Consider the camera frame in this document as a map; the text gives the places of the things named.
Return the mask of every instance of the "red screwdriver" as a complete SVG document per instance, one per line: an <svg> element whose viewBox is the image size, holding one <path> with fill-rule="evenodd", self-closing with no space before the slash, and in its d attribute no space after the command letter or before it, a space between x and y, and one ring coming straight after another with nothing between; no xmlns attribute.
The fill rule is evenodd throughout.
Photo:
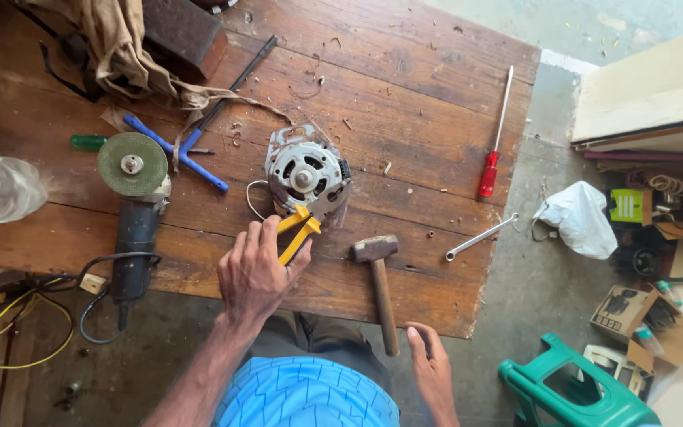
<svg viewBox="0 0 683 427"><path fill-rule="evenodd" d="M508 72L508 82L505 85L505 99L502 101L502 113L499 115L499 128L497 129L497 141L494 143L494 150L487 154L487 167L481 176L481 189L479 196L490 197L494 192L494 180L497 178L497 160L499 160L499 133L502 131L502 122L505 121L505 107L508 104L508 94L510 94L510 83L513 82L513 67Z"/></svg>

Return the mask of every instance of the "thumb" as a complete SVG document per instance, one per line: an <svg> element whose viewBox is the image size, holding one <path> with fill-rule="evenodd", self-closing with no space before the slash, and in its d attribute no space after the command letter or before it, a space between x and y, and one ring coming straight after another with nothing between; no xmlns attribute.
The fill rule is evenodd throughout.
<svg viewBox="0 0 683 427"><path fill-rule="evenodd" d="M418 334L418 330L412 326L408 326L408 343L413 357L413 369L420 364L428 363L426 344L423 343L423 338L421 338L421 334Z"/></svg>
<svg viewBox="0 0 683 427"><path fill-rule="evenodd" d="M286 274L289 276L289 283L294 283L302 274L302 271L309 264L309 250L313 247L313 239L308 238L302 248L294 256L289 265L286 266Z"/></svg>

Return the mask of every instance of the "wooden workbench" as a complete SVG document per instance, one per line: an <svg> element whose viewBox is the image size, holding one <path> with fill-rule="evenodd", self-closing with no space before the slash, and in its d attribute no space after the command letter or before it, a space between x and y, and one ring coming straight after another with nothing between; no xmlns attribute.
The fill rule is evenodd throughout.
<svg viewBox="0 0 683 427"><path fill-rule="evenodd" d="M304 114L312 118L337 141L353 170L345 228L315 238L313 261L282 307L376 322L369 268L345 257L353 242L393 233L400 252L386 265L397 324L416 320L442 335L470 337L495 243L485 240L451 263L445 252L503 215L539 50L404 0L241 0L224 19L229 46L210 84L228 87L264 40L277 34L278 46L240 94L288 109L299 122ZM99 119L111 101L168 141L185 115L109 96L86 102L44 73L38 40L49 44L58 74L75 75L39 27L0 7L0 155L36 164L49 189L42 208L0 225L0 266L77 273L90 259L113 252L118 203L96 171L96 153L72 148L71 134L115 134ZM515 79L495 195L478 200L510 65ZM318 89L312 72L325 76L317 96L292 96L290 86L302 93ZM234 122L254 147L244 141L234 146ZM165 259L152 289L219 297L215 263L255 219L244 190L264 179L266 137L285 126L242 104L218 115L197 143L217 154L198 160L231 189L224 195L185 166L172 176L157 241ZM259 210L270 209L259 186L252 199ZM426 237L430 230L432 238ZM107 275L109 267L92 272Z"/></svg>

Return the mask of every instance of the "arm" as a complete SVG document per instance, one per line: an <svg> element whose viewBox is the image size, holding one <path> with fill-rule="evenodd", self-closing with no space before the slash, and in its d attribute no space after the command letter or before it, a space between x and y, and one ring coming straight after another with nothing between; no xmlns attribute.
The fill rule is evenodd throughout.
<svg viewBox="0 0 683 427"><path fill-rule="evenodd" d="M408 328L408 343L413 356L413 379L426 405L430 424L435 427L459 427L452 398L449 357L439 335L432 327L413 321L406 322L405 326Z"/></svg>
<svg viewBox="0 0 683 427"><path fill-rule="evenodd" d="M280 218L251 222L218 262L223 312L191 365L157 405L143 427L206 427L239 362L309 264L312 240L288 267L279 263L275 240Z"/></svg>

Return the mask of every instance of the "pliers handle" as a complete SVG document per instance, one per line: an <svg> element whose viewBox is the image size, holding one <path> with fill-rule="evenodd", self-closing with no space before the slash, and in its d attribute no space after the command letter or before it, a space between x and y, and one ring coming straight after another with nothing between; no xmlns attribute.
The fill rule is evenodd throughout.
<svg viewBox="0 0 683 427"><path fill-rule="evenodd" d="M306 207L296 204L294 208L295 212L290 217L284 218L281 222L279 222L279 234L296 226L306 219L308 221L302 226L297 233L297 236L295 236L291 241L289 247L286 248L284 253L279 257L279 262L281 265L287 265L292 259L294 259L294 256L297 255L297 252L304 244L304 241L308 239L310 234L320 234L320 221L313 218L313 215Z"/></svg>

